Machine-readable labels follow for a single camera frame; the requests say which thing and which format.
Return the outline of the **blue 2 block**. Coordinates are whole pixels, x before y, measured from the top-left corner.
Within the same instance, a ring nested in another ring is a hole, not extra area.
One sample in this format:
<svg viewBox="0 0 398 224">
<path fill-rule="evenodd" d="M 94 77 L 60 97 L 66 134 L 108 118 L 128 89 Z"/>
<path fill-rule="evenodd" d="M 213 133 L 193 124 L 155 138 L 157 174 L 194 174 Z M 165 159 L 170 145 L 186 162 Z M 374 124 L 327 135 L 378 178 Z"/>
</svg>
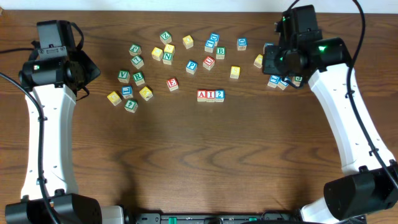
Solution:
<svg viewBox="0 0 398 224">
<path fill-rule="evenodd" d="M 215 91 L 215 102 L 224 102 L 225 99 L 225 91 L 224 90 L 216 90 Z"/>
</svg>

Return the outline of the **red I block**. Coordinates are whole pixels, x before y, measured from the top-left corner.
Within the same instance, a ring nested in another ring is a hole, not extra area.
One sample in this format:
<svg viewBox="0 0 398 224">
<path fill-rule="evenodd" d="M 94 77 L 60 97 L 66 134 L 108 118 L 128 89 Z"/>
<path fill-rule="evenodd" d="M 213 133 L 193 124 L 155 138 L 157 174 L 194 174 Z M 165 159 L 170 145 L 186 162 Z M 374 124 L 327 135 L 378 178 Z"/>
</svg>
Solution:
<svg viewBox="0 0 398 224">
<path fill-rule="evenodd" d="M 206 91 L 206 102 L 215 102 L 215 91 L 214 90 Z"/>
</svg>

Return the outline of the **red A block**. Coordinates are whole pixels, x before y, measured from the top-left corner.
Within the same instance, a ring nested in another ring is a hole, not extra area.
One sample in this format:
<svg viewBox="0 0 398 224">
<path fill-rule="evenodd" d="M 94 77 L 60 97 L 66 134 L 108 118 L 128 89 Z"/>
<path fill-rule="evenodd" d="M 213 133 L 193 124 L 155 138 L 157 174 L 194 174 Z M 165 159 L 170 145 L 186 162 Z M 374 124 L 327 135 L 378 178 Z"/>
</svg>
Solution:
<svg viewBox="0 0 398 224">
<path fill-rule="evenodd" d="M 206 102 L 206 90 L 197 91 L 197 102 Z"/>
</svg>

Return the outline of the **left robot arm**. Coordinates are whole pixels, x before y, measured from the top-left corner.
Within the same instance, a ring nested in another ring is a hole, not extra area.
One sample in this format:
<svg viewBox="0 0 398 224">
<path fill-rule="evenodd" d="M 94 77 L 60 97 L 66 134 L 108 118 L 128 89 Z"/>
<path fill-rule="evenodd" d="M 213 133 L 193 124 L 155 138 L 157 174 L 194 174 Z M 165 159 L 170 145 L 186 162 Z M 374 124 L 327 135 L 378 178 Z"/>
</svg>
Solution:
<svg viewBox="0 0 398 224">
<path fill-rule="evenodd" d="M 21 201 L 6 206 L 7 223 L 127 223 L 121 206 L 102 207 L 78 193 L 72 162 L 76 93 L 100 71 L 82 50 L 39 50 L 17 87 L 29 110 L 29 158 Z"/>
</svg>

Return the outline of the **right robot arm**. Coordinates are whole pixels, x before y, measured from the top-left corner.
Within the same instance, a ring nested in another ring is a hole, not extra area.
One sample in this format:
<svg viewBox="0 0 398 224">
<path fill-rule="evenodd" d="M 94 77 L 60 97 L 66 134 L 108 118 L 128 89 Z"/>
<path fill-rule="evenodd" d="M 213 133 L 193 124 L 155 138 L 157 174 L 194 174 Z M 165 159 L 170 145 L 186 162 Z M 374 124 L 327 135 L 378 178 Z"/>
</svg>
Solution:
<svg viewBox="0 0 398 224">
<path fill-rule="evenodd" d="M 350 62 L 341 38 L 264 47 L 264 73 L 282 83 L 302 77 L 326 114 L 340 154 L 343 177 L 326 183 L 323 197 L 300 209 L 304 222 L 341 223 L 397 203 L 397 161 L 373 124 Z"/>
</svg>

